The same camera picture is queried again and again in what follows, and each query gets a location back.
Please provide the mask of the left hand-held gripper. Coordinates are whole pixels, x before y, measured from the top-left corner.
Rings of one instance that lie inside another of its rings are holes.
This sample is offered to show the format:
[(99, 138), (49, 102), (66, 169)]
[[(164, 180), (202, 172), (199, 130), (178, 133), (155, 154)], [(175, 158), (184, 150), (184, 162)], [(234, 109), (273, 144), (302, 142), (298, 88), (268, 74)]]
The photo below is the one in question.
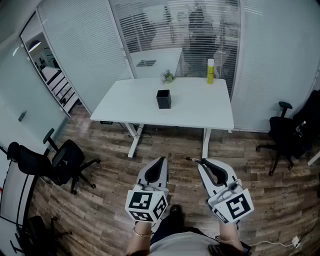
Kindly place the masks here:
[(137, 183), (127, 193), (125, 210), (138, 222), (156, 223), (168, 207), (166, 187), (168, 159), (158, 157), (147, 164), (138, 174)]

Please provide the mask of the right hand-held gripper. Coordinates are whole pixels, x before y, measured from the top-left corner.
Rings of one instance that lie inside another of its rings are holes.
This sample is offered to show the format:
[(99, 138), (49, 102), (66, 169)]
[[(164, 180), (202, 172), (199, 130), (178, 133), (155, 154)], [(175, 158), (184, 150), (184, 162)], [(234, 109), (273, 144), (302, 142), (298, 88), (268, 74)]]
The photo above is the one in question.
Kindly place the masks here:
[[(213, 158), (202, 158), (198, 172), (212, 212), (224, 223), (234, 223), (254, 211), (249, 190), (242, 187), (233, 168)], [(217, 187), (227, 186), (219, 193)]]

